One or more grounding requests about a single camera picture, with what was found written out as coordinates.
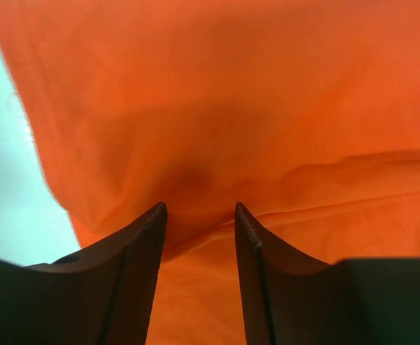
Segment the orange t shirt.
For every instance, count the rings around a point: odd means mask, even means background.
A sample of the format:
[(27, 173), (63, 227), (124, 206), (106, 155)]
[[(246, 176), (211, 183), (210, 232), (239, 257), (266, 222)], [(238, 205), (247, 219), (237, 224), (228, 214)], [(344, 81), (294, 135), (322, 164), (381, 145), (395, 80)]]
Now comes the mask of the orange t shirt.
[(168, 208), (149, 344), (243, 344), (234, 207), (315, 258), (420, 257), (420, 1), (0, 1), (82, 247)]

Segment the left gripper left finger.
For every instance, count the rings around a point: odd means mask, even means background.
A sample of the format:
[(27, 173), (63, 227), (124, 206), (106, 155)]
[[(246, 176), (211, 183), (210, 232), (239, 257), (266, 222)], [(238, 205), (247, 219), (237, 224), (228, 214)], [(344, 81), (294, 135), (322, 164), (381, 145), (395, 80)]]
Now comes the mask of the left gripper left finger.
[(23, 344), (144, 344), (166, 223), (158, 203), (95, 244), (27, 267), (35, 301)]

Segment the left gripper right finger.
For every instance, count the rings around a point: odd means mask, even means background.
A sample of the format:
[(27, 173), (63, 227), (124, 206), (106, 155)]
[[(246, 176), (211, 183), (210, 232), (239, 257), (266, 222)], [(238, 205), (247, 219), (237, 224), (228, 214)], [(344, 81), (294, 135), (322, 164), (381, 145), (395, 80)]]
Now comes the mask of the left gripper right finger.
[(315, 259), (267, 230), (241, 202), (234, 240), (248, 344), (338, 344), (333, 296), (339, 265)]

